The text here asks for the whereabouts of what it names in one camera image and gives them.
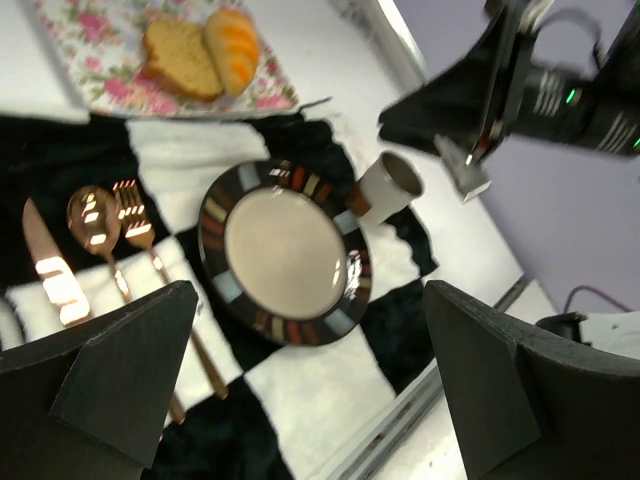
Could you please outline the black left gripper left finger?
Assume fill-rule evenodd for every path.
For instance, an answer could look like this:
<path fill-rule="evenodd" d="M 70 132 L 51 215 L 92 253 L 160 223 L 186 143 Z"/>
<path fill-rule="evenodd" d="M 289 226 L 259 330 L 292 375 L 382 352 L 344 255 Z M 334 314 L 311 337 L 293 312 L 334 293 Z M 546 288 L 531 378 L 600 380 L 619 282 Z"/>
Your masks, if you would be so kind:
<path fill-rule="evenodd" d="M 164 428 L 198 295 L 175 281 L 1 354 L 4 479 L 137 479 Z"/>

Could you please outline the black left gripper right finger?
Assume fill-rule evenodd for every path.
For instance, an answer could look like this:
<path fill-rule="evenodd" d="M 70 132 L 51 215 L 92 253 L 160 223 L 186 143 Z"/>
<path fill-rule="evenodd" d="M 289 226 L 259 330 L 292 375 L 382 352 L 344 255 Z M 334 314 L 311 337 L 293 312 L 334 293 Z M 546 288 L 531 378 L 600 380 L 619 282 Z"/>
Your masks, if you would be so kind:
<path fill-rule="evenodd" d="M 636 479 L 639 362 L 526 323 L 442 281 L 426 321 L 470 479 Z"/>

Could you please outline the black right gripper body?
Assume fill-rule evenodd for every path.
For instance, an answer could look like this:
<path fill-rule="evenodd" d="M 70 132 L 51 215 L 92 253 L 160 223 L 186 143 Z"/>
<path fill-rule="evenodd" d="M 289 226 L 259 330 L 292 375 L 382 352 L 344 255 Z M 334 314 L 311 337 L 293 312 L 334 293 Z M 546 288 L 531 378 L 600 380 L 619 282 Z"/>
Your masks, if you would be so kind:
<path fill-rule="evenodd" d="M 491 95 L 486 103 L 483 130 L 469 151 L 469 163 L 480 164 L 506 139 L 515 134 L 558 145 L 605 151 L 615 125 L 598 81 L 578 71 L 538 64 L 533 50 L 539 35 L 554 23 L 574 23 L 593 38 L 591 59 L 597 72 L 605 65 L 602 29 L 589 13 L 564 7 L 551 14 L 550 1 L 487 1 L 491 23 L 472 48 L 487 51 L 495 62 Z"/>

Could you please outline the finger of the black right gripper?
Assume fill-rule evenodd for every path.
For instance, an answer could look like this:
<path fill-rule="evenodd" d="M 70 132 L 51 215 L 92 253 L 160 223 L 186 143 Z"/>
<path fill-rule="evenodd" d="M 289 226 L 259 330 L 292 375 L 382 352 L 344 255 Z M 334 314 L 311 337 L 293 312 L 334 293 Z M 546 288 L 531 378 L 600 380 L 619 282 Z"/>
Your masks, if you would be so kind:
<path fill-rule="evenodd" d="M 379 137 L 430 154 L 437 135 L 474 148 L 504 89 L 504 40 L 500 11 L 466 55 L 381 112 Z"/>

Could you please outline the metal serving tongs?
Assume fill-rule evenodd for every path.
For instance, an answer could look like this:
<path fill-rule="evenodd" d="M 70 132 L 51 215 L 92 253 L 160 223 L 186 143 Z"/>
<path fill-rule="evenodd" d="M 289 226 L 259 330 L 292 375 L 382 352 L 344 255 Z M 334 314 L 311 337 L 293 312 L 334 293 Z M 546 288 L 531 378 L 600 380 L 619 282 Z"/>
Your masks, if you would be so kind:
<path fill-rule="evenodd" d="M 434 137 L 434 145 L 464 203 L 489 189 L 491 180 L 474 162 L 471 154 L 466 153 L 450 138 L 441 135 Z"/>

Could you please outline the orange striped croissant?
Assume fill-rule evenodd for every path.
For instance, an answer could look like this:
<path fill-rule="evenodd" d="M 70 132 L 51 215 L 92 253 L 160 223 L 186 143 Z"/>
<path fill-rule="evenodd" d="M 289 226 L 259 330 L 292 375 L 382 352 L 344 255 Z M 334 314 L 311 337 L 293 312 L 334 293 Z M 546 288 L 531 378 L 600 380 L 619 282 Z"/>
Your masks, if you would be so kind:
<path fill-rule="evenodd" d="M 249 16 L 220 8 L 203 27 L 205 45 L 227 95 L 241 95 L 253 81 L 261 55 L 258 32 Z"/>

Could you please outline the brown bread slice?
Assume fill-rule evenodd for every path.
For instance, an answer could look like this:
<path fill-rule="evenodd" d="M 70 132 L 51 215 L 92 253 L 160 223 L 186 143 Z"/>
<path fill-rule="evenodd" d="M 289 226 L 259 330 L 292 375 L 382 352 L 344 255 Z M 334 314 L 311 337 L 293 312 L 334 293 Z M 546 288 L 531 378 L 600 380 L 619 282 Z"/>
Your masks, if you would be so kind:
<path fill-rule="evenodd" d="M 144 32 L 143 46 L 143 77 L 170 92 L 204 102 L 222 95 L 222 83 L 199 24 L 168 16 L 154 18 Z"/>

